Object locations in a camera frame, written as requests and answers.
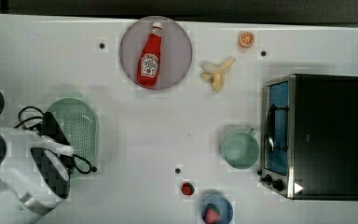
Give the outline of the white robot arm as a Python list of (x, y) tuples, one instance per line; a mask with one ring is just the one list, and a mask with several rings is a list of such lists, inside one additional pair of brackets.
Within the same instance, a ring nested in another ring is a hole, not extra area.
[(0, 224), (35, 224), (66, 200), (73, 156), (50, 112), (37, 132), (0, 128)]

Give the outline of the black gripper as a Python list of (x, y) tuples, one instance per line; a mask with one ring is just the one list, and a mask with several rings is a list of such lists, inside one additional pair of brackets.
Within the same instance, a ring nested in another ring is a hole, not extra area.
[(60, 125), (58, 124), (57, 120), (54, 118), (51, 112), (46, 112), (43, 115), (40, 132), (42, 135), (48, 136), (59, 144), (65, 146), (70, 145)]

